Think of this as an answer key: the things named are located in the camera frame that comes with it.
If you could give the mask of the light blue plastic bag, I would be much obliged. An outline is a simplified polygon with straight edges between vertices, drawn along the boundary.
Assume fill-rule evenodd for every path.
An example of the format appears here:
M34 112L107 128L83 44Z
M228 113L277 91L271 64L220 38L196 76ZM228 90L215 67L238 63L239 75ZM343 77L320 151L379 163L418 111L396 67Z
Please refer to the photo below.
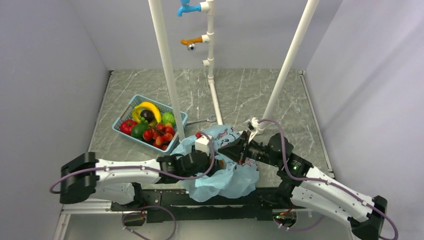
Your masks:
M214 150L234 142L241 135L229 125L213 125L203 132L213 137ZM211 176L178 182L186 189L191 199L200 203L215 196L237 199L256 189L260 174L255 160L247 158L244 163L238 164L220 153L215 154L215 159L223 161L223 169L217 170Z

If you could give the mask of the orange fake fruit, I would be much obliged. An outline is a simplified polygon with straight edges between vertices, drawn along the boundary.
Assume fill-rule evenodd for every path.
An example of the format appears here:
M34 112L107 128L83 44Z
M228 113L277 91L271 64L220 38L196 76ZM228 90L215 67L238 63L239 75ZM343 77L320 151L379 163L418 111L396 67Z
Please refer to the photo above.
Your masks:
M219 160L219 161L218 161L218 164L219 164L219 167L220 167L221 169L224 169L224 168L226 167L226 163L225 163L223 160Z

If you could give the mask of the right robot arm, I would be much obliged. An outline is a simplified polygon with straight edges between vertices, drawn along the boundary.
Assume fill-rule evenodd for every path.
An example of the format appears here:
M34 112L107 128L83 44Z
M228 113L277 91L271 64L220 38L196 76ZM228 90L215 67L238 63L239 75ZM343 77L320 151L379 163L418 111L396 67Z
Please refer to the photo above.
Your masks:
M378 240L388 201L354 191L329 177L311 162L293 153L293 145L277 133L268 144L249 141L250 131L222 146L218 152L238 164L249 160L278 168L281 183L272 202L282 208L308 208L349 227L361 240Z

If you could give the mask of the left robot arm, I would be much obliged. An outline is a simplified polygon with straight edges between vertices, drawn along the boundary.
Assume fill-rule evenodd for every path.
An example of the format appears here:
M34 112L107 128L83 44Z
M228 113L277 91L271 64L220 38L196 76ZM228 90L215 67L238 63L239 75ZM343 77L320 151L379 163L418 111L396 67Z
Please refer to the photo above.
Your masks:
M220 166L214 155L200 150L143 161L110 161L85 152L61 167L60 190L52 186L50 192L63 205L100 199L137 210L145 203L143 186L210 177Z

